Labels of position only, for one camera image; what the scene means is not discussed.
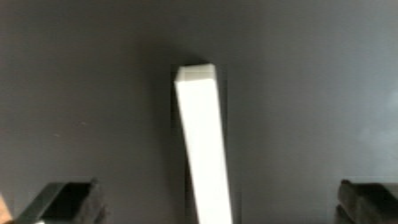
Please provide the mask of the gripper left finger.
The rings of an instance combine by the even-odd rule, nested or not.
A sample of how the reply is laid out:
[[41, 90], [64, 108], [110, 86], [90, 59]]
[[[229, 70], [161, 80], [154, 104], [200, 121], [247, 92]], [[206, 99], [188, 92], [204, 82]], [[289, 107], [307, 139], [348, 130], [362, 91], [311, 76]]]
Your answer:
[[99, 181], [48, 183], [14, 224], [108, 224]]

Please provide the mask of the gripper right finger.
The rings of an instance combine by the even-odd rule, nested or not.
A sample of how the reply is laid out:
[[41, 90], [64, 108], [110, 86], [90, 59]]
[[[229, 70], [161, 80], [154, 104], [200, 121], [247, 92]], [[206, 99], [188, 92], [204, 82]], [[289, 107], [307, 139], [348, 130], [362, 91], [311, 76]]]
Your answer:
[[398, 224], [398, 183], [341, 181], [334, 224]]

